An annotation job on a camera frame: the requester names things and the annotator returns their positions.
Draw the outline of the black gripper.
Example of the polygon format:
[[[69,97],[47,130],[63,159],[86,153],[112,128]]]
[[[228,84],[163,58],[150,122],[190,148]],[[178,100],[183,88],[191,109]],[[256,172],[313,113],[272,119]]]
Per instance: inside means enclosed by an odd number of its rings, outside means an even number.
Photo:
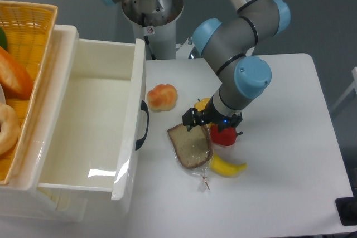
[[[193,127],[203,126],[209,123],[216,124],[218,132],[227,128],[236,128],[243,121],[242,113],[226,106],[220,96],[212,96],[203,111],[190,108],[182,116],[182,125],[189,132]]]

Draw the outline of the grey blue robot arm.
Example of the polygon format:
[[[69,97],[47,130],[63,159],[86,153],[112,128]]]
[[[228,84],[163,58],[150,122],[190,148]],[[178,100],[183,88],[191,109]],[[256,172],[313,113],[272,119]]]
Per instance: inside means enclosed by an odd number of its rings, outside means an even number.
[[[106,5],[121,3],[138,38],[146,44],[151,60],[168,58],[175,52],[174,30],[161,33],[160,28],[174,23],[183,10],[182,0],[102,0]],[[201,23],[192,34],[198,53],[221,81],[220,88],[207,106],[189,109],[182,117],[187,130],[195,126],[216,124],[219,130],[237,127],[242,110],[269,85],[269,65],[247,52],[259,42],[287,28],[291,21],[288,5],[283,0],[231,0],[237,18],[222,23],[211,18]]]

